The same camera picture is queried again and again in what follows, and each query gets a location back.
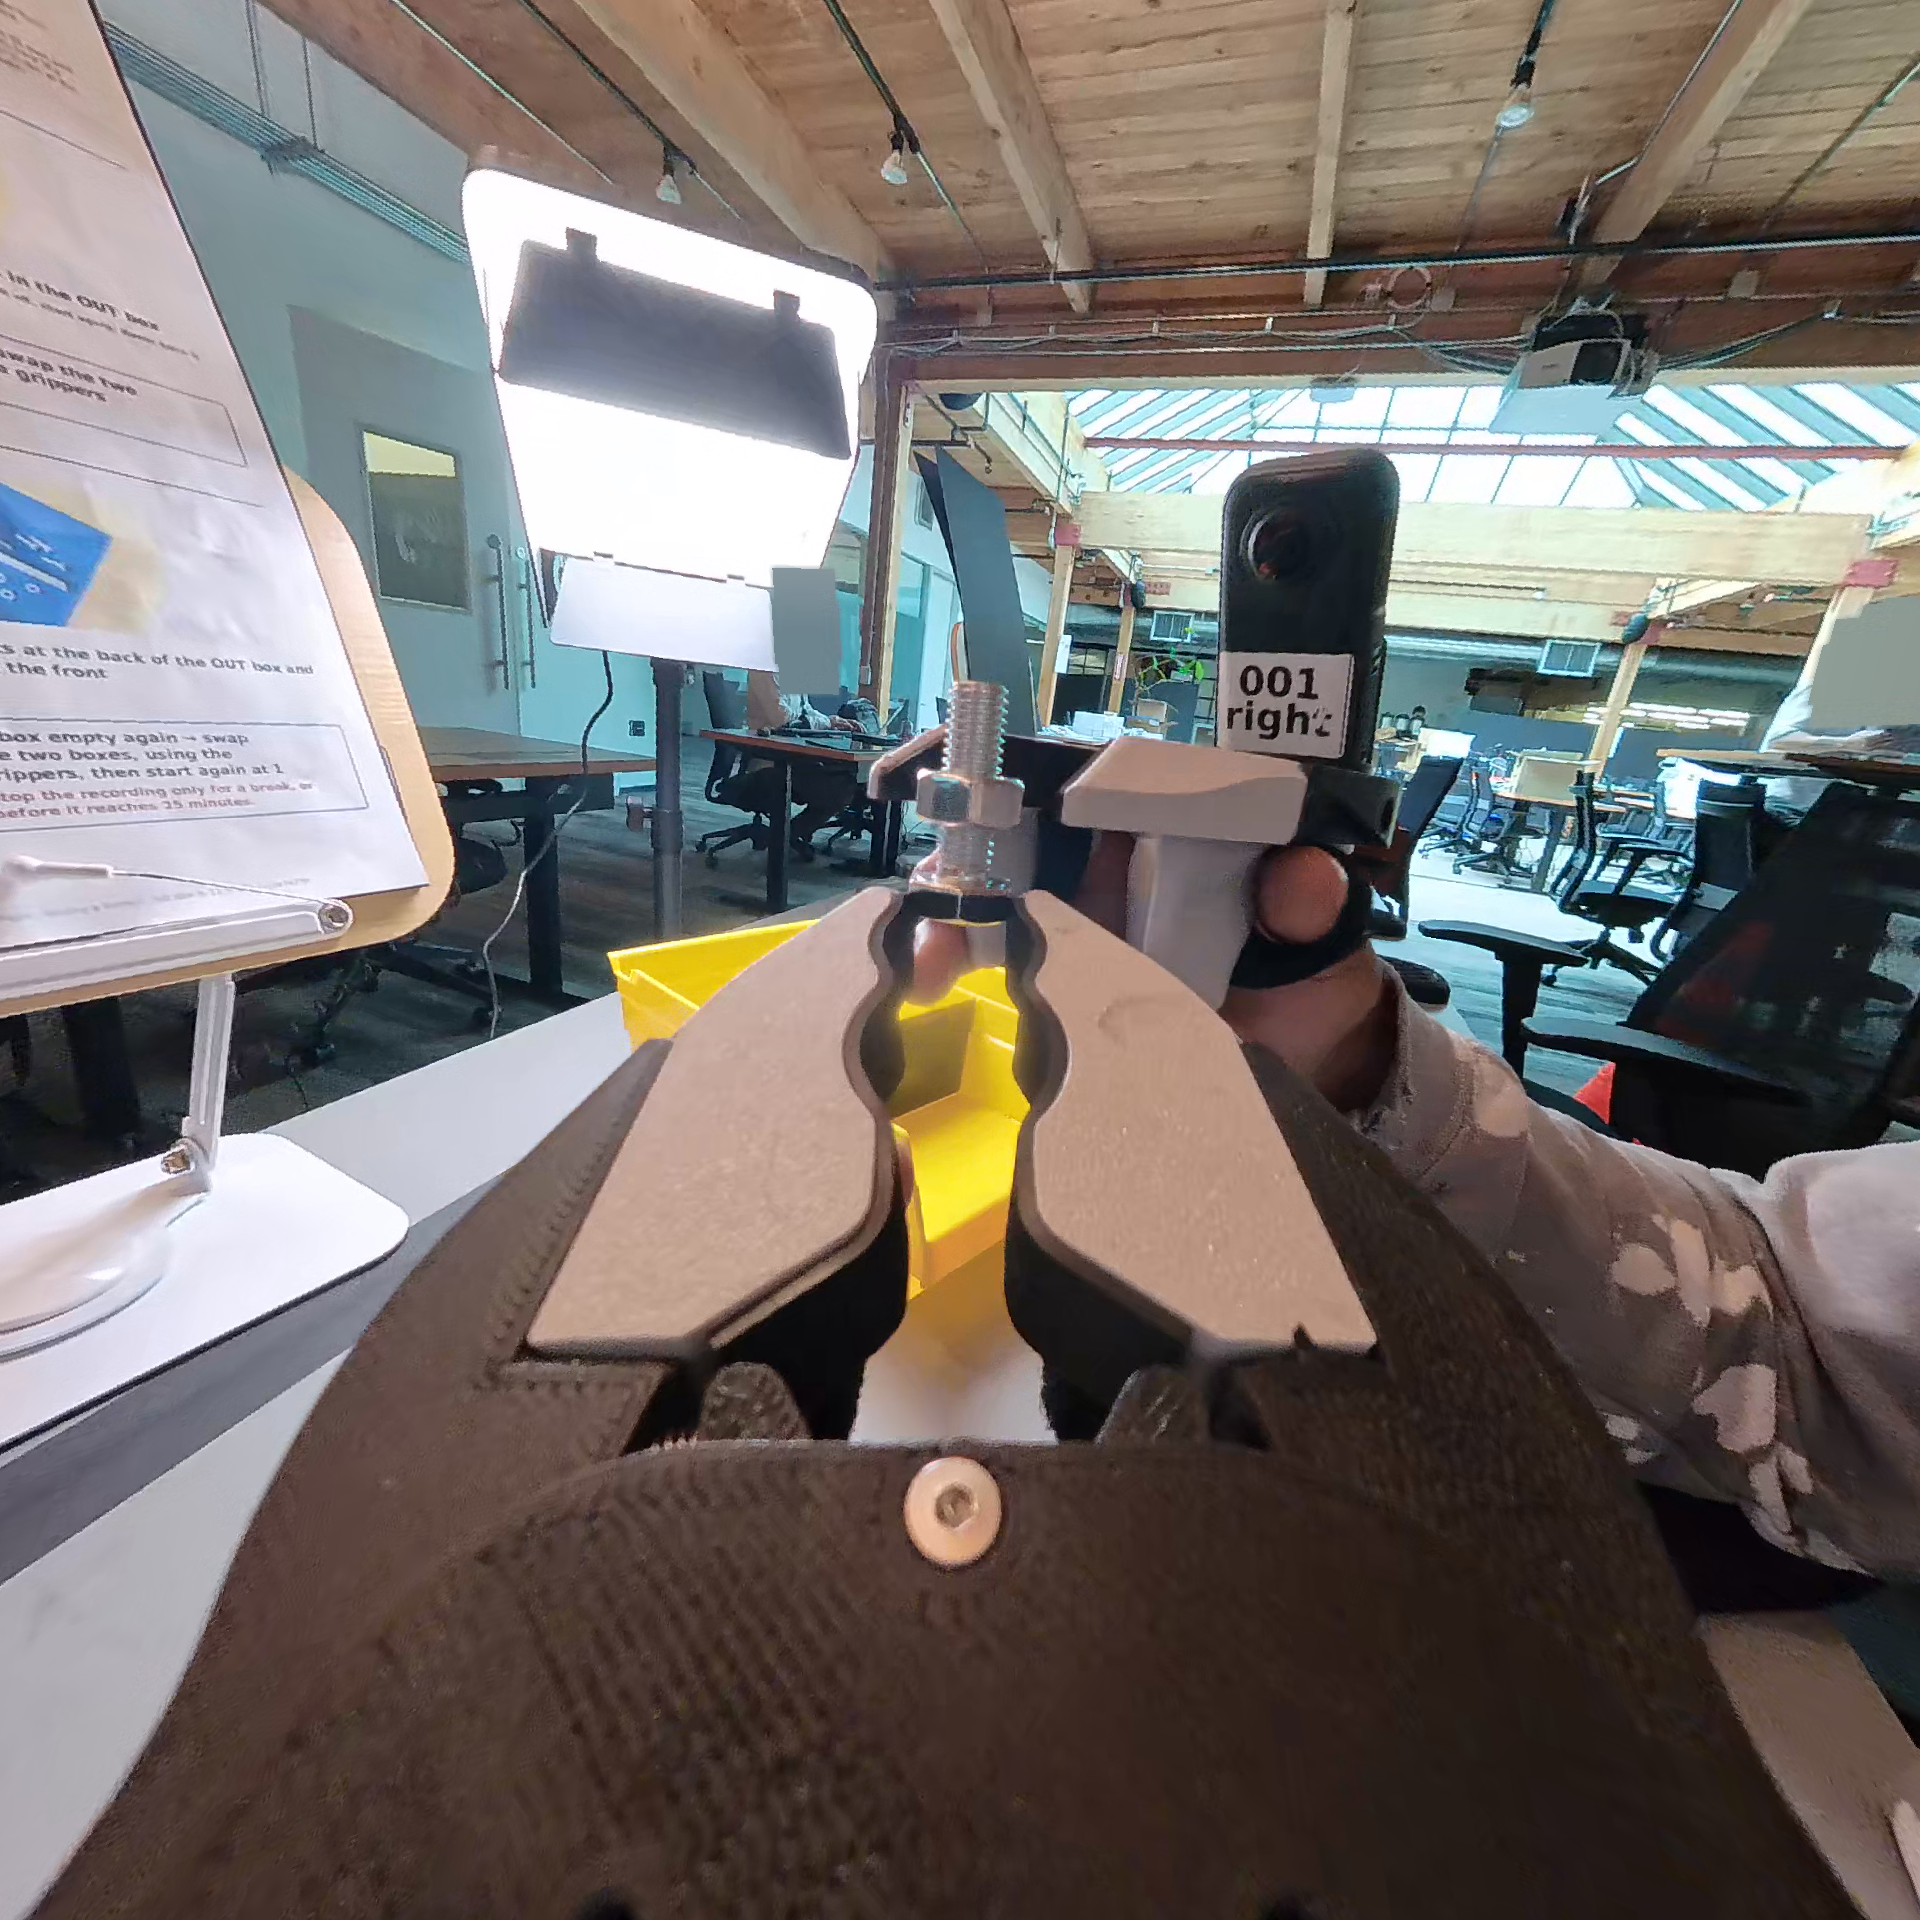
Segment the black flat panel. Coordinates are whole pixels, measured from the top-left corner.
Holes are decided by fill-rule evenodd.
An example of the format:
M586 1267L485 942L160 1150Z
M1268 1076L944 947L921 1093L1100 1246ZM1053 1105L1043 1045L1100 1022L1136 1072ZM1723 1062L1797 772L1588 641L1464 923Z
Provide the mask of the black flat panel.
M947 451L920 454L917 472L944 537L958 590L963 664L954 680L996 683L1003 692L1006 734L1033 736L1037 732L1033 664L1002 498Z

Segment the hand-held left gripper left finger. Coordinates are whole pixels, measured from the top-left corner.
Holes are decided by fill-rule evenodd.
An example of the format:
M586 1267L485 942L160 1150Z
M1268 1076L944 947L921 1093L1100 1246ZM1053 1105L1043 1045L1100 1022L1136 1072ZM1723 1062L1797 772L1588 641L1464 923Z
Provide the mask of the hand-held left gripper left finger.
M657 1360L704 1384L779 1373L806 1422L850 1422L899 1331L907 1234L884 1098L904 1058L866 890L793 928L657 1049L603 1181L528 1326L545 1360Z

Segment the wooden desk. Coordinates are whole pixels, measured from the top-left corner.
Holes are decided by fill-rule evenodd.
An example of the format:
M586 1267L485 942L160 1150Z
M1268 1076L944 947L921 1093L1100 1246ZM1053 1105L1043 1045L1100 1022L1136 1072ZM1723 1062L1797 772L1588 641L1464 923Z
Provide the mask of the wooden desk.
M782 772L778 778L776 792L776 806L771 813L771 840L766 845L766 872L764 872L764 900L771 915L782 915L789 907L786 893L786 868L789 856L793 851L793 835L789 829L790 821L790 800L793 800L793 765L796 764L820 764L820 765L843 765L861 778L866 778L873 765L886 754L891 748L904 746L896 736L873 736L859 732L835 732L832 736L825 734L755 734L747 729L725 729L725 726L708 726L700 732L700 738L712 740L714 748L731 748L738 753L742 762L778 762L782 764ZM868 803L872 821L868 821L868 856L866 867L856 868L856 873L866 873L875 880L891 880L899 873L899 857L904 843L904 813L906 803L900 800L872 800Z
M561 825L579 812L612 809L618 780L652 776L654 756L475 726L425 726L420 742L453 843L449 899L491 892L508 877L505 851L465 829L517 827L522 865L509 917L524 915L526 973L508 976L508 992L552 1008L579 1004L562 981Z

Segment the person's right forearm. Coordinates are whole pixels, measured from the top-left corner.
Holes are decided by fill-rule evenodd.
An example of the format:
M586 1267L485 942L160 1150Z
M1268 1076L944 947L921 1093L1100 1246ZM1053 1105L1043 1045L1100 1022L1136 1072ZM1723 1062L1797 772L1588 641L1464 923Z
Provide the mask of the person's right forearm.
M1918 1142L1753 1180L1537 1105L1396 994L1356 1118L1548 1332L1633 1475L1844 1573L1918 1570Z

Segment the person's right hand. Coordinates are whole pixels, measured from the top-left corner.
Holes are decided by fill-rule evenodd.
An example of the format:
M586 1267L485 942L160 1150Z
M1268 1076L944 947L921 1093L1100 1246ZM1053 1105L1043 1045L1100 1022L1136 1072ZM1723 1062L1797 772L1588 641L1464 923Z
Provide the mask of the person's right hand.
M1268 849L1256 872L1256 930L1272 944L1321 944L1353 897L1346 865L1323 849ZM1230 988L1219 1014L1240 1043L1301 1075L1333 1109L1374 1105L1395 1066L1400 988L1369 944L1272 989Z

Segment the studio light panel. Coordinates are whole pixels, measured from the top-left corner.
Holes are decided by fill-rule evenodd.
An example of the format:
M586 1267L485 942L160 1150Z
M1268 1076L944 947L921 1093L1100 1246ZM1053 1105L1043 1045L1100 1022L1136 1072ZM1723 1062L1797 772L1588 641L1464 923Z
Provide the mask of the studio light panel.
M501 164L461 209L547 635L652 665L657 933L676 940L684 669L845 682L827 548L875 297Z

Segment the instruction sheet stand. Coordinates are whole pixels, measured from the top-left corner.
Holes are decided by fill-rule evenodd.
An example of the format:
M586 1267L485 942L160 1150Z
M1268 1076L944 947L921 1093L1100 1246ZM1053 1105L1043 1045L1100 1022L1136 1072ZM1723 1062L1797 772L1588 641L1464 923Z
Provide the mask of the instruction sheet stand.
M200 992L156 1156L4 1203L4 1449L401 1246L224 1142L243 973L419 928L453 872L394 649L283 466L94 5L4 5L4 1017Z

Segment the ceiling projector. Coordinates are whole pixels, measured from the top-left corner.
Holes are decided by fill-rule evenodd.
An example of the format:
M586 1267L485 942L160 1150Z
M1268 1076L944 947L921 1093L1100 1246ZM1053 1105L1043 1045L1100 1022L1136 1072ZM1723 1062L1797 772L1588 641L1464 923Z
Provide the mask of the ceiling projector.
M1645 390L1658 363L1645 313L1579 306L1537 324L1504 388L1517 395L1633 398Z

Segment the silver hex bolt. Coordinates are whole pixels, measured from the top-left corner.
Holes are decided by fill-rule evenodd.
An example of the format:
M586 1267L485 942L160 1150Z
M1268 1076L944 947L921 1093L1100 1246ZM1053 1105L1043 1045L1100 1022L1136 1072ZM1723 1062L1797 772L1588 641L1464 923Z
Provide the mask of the silver hex bolt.
M914 800L920 818L936 833L936 845L910 880L965 892L1013 890L1000 852L1017 843L1025 788L1002 765L1002 688L978 680L958 682L944 729L948 772L926 780Z

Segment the black mesh office chair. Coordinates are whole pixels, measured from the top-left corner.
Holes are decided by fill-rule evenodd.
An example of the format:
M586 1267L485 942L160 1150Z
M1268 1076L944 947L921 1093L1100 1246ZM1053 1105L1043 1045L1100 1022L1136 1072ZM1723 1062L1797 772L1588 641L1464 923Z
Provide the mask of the black mesh office chair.
M1501 1056L1610 1066L1613 1139L1760 1178L1779 1162L1918 1128L1918 804L1832 785L1617 1024L1541 1014L1577 953L1542 934L1428 921L1501 966Z

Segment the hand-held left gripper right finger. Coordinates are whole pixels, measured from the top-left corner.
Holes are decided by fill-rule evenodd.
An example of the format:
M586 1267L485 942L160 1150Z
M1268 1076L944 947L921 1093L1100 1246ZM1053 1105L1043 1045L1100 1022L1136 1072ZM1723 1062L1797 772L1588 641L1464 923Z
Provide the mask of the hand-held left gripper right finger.
M1216 1010L1052 893L1006 923L1027 1114L1006 1309L1053 1433L1096 1433L1142 1370L1372 1360L1377 1326L1258 1072Z

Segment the yellow plastic bin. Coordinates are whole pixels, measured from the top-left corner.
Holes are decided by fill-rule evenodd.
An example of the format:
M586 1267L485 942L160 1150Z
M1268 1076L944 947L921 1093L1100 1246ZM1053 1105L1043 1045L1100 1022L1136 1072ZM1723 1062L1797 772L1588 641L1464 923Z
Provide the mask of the yellow plastic bin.
M609 956L630 1045L670 1041L741 971L805 930L764 923ZM1017 1008L1002 966L899 1012L904 1078L889 1102L914 1164L910 1294L1002 1267L1027 1098L1016 1076Z

